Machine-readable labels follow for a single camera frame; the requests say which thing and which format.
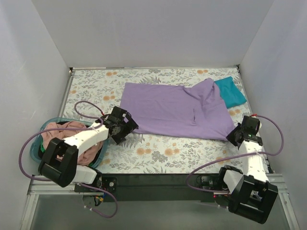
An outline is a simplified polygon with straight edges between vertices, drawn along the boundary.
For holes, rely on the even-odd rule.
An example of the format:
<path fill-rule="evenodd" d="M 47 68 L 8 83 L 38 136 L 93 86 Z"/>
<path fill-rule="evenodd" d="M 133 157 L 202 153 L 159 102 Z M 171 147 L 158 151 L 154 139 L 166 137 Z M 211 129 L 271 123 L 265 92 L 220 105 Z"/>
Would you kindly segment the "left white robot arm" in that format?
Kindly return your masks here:
<path fill-rule="evenodd" d="M 61 187 L 71 183 L 83 183 L 96 192 L 102 186 L 98 171 L 78 163 L 78 158 L 94 145 L 113 139 L 120 144 L 125 137 L 139 126 L 131 114 L 115 106 L 112 112 L 97 118 L 88 128 L 64 139 L 53 138 L 42 157 L 38 172 Z"/>

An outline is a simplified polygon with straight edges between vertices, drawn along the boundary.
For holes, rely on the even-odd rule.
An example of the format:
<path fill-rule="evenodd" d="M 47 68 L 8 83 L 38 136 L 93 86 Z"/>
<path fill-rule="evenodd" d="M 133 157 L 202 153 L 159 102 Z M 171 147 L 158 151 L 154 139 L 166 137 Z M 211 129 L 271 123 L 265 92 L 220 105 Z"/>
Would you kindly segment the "purple t shirt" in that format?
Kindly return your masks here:
<path fill-rule="evenodd" d="M 216 83 L 192 86 L 126 83 L 120 107 L 139 126 L 138 134 L 225 140 L 235 128 Z"/>

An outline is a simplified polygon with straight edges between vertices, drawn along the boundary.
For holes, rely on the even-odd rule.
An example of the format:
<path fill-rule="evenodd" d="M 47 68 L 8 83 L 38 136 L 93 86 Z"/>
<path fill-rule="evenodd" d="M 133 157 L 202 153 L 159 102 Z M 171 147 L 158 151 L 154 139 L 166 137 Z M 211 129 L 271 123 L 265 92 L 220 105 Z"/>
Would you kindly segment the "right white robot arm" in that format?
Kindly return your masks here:
<path fill-rule="evenodd" d="M 225 165 L 217 178 L 218 187 L 229 190 L 228 210 L 260 224 L 264 224 L 278 195 L 277 186 L 266 175 L 262 156 L 261 137 L 257 135 L 260 120 L 254 115 L 244 116 L 243 121 L 226 137 L 243 157 L 243 170 Z"/>

